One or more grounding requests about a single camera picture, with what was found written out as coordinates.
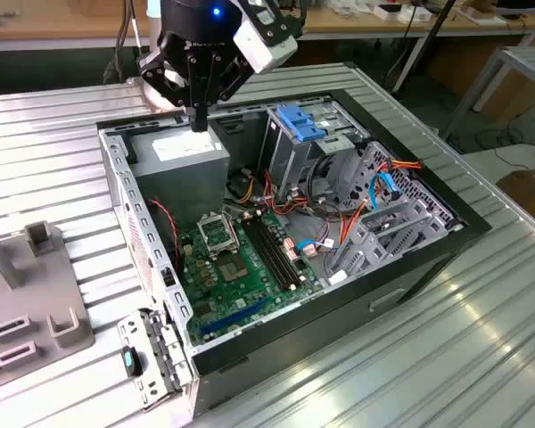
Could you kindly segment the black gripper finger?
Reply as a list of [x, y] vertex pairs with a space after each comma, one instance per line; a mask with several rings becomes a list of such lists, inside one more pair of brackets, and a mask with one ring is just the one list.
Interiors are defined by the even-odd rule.
[[150, 86], [161, 98], [175, 107], [182, 108], [188, 115], [193, 132], [201, 131], [200, 107], [193, 106], [191, 88], [175, 71], [181, 84], [171, 80], [166, 75], [166, 60], [160, 48], [139, 58], [137, 66], [139, 74], [145, 84]]
[[231, 59], [227, 55], [214, 53], [210, 73], [200, 106], [200, 131], [208, 128], [209, 109], [218, 101], [227, 101], [252, 75], [254, 70], [242, 53], [237, 52]]

